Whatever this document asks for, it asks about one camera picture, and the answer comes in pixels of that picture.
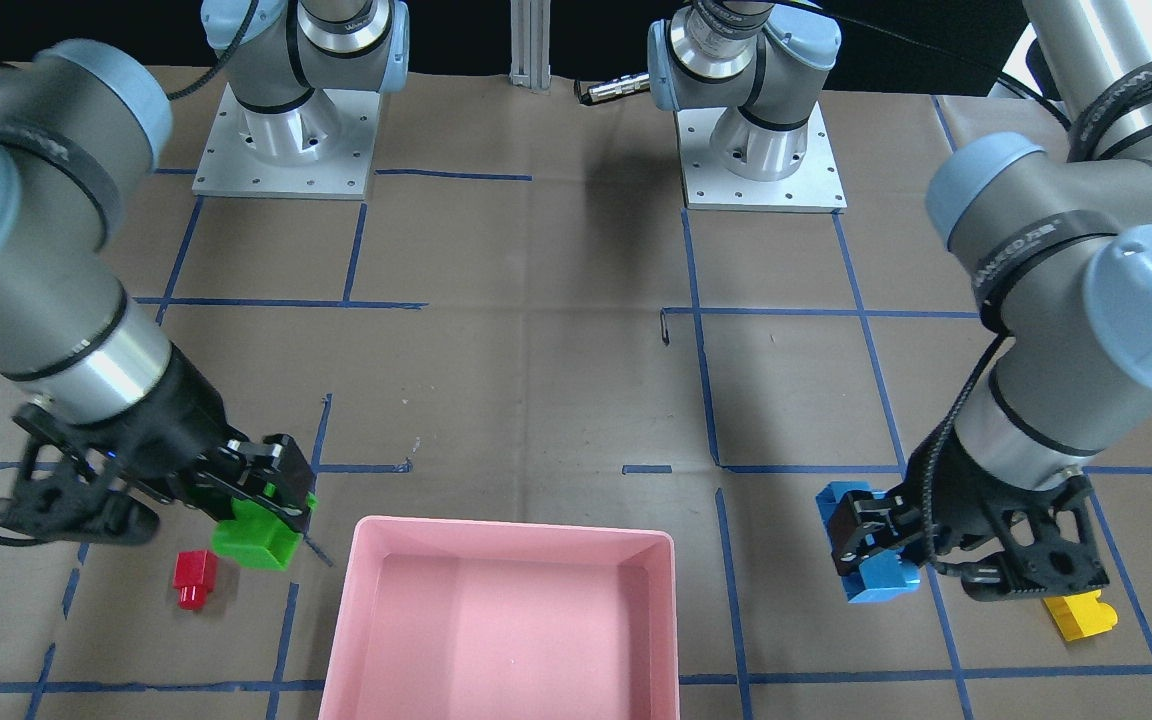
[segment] yellow block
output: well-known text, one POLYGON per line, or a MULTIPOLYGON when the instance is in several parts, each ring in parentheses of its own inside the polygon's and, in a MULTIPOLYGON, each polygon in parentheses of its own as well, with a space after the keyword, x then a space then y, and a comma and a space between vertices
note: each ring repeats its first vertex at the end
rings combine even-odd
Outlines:
POLYGON ((1071 594, 1068 597, 1044 597, 1052 620, 1056 623, 1064 642, 1089 638, 1109 632, 1119 624, 1119 614, 1107 602, 1100 600, 1101 591, 1071 594))

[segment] pink plastic tray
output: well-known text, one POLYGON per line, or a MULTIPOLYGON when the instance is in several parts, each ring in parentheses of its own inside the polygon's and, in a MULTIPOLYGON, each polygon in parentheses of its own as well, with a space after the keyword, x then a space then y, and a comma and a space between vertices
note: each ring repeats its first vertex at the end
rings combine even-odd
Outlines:
POLYGON ((320 720, 677 720, 673 540, 364 518, 320 720))

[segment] black background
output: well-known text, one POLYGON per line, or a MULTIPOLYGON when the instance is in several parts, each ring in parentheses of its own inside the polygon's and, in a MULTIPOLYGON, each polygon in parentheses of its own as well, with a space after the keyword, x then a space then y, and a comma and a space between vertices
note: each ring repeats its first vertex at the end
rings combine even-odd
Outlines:
MULTIPOLYGON (((407 0, 414 73, 509 70, 507 0, 407 0)), ((1002 67, 1026 18, 1020 0, 821 0, 918 40, 1002 67)), ((646 28, 680 0, 553 0, 550 68, 556 76, 611 79, 646 69, 646 28)), ((0 0, 0 60, 28 60, 68 37, 90 37, 143 65, 212 65, 198 20, 200 0, 0 0)), ((986 94, 987 73, 842 24, 832 90, 986 94)))

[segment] red block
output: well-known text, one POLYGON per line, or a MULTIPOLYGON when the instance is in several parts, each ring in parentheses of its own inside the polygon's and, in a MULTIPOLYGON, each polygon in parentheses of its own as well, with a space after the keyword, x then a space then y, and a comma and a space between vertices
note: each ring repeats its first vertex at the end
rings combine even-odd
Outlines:
POLYGON ((177 569, 172 586, 180 591, 182 611, 202 611, 207 593, 217 589, 217 564, 220 559, 210 550, 189 550, 177 554, 177 569))

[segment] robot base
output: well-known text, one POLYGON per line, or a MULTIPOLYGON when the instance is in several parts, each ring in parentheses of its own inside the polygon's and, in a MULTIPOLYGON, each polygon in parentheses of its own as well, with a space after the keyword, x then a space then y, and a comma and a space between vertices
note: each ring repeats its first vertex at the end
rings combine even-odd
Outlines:
POLYGON ((365 200, 372 172, 380 96, 357 90, 328 90, 346 132, 334 156, 308 165, 274 165, 247 147, 238 123, 242 106, 229 88, 215 109, 207 145, 198 161, 194 194, 219 197, 291 197, 293 199, 365 200))
POLYGON ((710 150, 723 108, 681 109, 676 113, 679 156, 685 204, 691 210, 756 210, 764 213, 832 213, 847 206, 833 146, 824 129, 820 106, 808 120, 808 149, 803 164, 782 181, 743 179, 723 167, 710 150))

